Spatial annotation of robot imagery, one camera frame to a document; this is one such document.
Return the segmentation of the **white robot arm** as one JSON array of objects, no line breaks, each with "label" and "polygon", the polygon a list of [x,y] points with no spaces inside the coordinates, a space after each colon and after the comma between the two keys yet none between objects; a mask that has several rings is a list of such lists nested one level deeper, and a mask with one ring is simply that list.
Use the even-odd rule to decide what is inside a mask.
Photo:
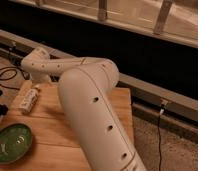
[{"label": "white robot arm", "polygon": [[36,81],[47,75],[59,78],[60,104],[92,171],[147,171],[108,99],[119,81],[112,60],[52,59],[46,49],[37,47],[21,66]]}]

